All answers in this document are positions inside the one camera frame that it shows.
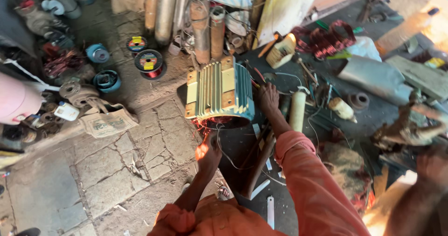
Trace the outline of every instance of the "hand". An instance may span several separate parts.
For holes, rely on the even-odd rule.
[[[216,133],[209,133],[205,136],[202,144],[196,148],[196,161],[198,161],[199,166],[198,174],[210,177],[215,174],[222,157],[217,138]]]
[[[258,90],[257,101],[265,115],[277,110],[279,108],[279,93],[276,86],[269,82],[262,85]]]
[[[434,191],[448,192],[447,146],[437,145],[417,157],[417,174],[420,181],[430,182]]]

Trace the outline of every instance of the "person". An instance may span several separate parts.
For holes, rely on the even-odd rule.
[[[446,144],[437,144],[417,157],[417,181],[392,209],[384,236],[425,234],[431,215],[448,193],[447,151]]]
[[[277,139],[274,156],[283,168],[286,187],[294,201],[299,235],[369,236],[355,208],[317,158],[312,142],[303,133],[292,130],[283,118],[278,109],[276,87],[270,83],[263,85],[257,98]],[[217,143],[216,136],[207,135],[197,147],[198,173],[180,197],[173,204],[166,204],[158,213],[148,236],[285,235],[273,230],[260,215],[238,205],[234,198],[222,201],[224,199],[218,200],[215,195],[210,195],[199,201],[222,156]],[[418,197],[408,197],[399,205],[397,212],[412,212],[403,207]],[[394,230],[402,230],[406,224],[405,221],[399,222],[400,227],[390,228],[388,235],[398,235]]]

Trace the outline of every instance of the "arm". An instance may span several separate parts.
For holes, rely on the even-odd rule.
[[[440,200],[447,193],[446,148],[433,148],[417,157],[417,182],[392,210],[385,236],[421,236]]]
[[[271,123],[272,130],[278,139],[281,134],[289,130],[293,130],[291,126],[286,122],[278,108],[279,94],[276,86],[271,83],[267,83],[260,87],[257,95],[259,106],[261,111],[266,115],[267,119]]]
[[[295,132],[278,110],[278,93],[269,83],[260,88],[260,108],[277,137],[275,158],[283,167],[298,217],[299,234],[356,235],[369,232],[351,202],[315,155],[313,143]]]
[[[213,178],[222,157],[216,138],[215,134],[208,134],[202,144],[196,148],[198,174],[174,204],[166,204],[159,212],[155,219],[156,223],[148,236],[175,236],[177,233],[186,233],[194,228],[193,212],[196,210],[206,185]]]

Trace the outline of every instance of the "orange shirt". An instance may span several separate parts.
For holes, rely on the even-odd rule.
[[[286,176],[300,236],[370,235],[304,134],[296,131],[281,134],[275,158]],[[167,204],[148,236],[175,236],[177,233],[191,236],[285,235],[272,230],[260,215],[238,205],[234,198],[218,201],[214,195],[200,200],[194,213]]]

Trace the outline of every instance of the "jute bag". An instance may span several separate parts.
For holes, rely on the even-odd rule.
[[[121,104],[110,105],[109,102],[90,99],[92,109],[79,118],[87,134],[95,138],[111,136],[138,125],[136,115],[129,113]]]

